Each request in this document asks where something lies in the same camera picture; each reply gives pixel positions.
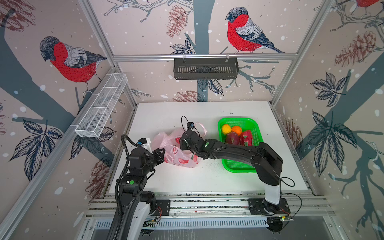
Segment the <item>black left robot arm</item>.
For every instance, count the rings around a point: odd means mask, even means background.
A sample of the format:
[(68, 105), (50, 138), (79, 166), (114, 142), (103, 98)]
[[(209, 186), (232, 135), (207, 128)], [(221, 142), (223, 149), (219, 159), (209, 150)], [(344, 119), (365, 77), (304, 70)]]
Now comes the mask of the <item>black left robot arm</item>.
[(116, 212), (107, 236), (108, 240), (137, 240), (148, 215), (157, 208), (154, 192), (145, 191), (155, 167), (164, 162), (165, 149), (151, 151), (148, 139), (134, 143), (121, 136), (126, 163), (116, 180), (114, 195)]

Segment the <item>pink plastic bag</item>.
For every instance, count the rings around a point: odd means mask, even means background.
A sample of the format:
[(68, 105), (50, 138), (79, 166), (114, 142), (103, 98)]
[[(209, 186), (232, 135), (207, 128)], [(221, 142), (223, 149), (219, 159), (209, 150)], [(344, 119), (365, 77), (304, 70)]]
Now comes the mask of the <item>pink plastic bag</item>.
[(181, 137), (183, 128), (174, 130), (170, 135), (165, 132), (158, 133), (151, 142), (152, 150), (165, 149), (165, 163), (185, 168), (195, 168), (203, 159), (191, 151), (181, 150)]

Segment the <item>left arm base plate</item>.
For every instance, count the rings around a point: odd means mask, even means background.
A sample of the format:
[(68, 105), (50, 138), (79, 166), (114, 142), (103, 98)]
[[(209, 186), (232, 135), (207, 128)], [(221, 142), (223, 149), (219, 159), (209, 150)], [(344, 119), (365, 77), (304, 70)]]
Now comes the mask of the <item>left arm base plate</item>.
[(156, 200), (155, 208), (151, 209), (149, 216), (169, 216), (171, 208), (170, 200)]

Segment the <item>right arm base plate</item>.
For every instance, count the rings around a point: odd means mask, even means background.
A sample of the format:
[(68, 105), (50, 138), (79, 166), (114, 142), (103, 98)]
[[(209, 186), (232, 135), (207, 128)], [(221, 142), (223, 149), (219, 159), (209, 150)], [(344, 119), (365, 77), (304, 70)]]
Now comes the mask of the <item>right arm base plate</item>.
[(286, 199), (281, 198), (278, 205), (273, 205), (265, 199), (248, 199), (249, 211), (251, 215), (290, 215), (291, 211)]

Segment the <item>orange tangerine fruit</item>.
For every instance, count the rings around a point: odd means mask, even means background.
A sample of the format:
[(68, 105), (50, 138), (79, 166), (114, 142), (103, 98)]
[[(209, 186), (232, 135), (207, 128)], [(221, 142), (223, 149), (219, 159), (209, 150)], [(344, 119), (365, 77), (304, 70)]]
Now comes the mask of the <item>orange tangerine fruit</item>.
[(236, 133), (238, 136), (240, 136), (243, 133), (243, 130), (239, 126), (232, 127), (232, 132)]

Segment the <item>red dragon fruit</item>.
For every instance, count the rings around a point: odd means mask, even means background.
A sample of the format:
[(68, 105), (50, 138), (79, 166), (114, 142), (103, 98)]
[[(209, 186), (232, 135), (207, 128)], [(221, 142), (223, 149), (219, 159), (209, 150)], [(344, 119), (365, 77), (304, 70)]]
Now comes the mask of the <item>red dragon fruit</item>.
[(242, 132), (239, 140), (240, 146), (252, 146), (253, 145), (253, 135), (250, 130)]

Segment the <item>yellow orange fruit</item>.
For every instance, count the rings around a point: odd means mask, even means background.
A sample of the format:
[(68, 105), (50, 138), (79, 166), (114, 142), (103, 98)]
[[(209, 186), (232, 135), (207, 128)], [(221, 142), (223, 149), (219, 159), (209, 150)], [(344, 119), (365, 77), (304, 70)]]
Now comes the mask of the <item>yellow orange fruit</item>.
[(228, 125), (228, 124), (224, 124), (224, 125), (222, 125), (222, 127), (221, 127), (221, 131), (222, 131), (223, 135), (227, 135), (227, 134), (229, 134), (229, 133), (232, 132), (232, 128), (231, 128), (230, 125)]

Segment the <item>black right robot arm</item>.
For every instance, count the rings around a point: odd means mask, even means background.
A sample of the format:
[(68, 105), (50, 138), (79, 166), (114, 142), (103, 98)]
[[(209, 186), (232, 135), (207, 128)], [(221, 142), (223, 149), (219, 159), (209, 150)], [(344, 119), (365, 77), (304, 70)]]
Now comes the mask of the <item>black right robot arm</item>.
[(257, 146), (238, 146), (214, 139), (203, 139), (187, 130), (180, 139), (181, 150), (189, 150), (202, 159), (227, 159), (255, 168), (265, 184), (265, 197), (258, 208), (261, 215), (272, 216), (280, 210), (282, 158), (266, 143)]

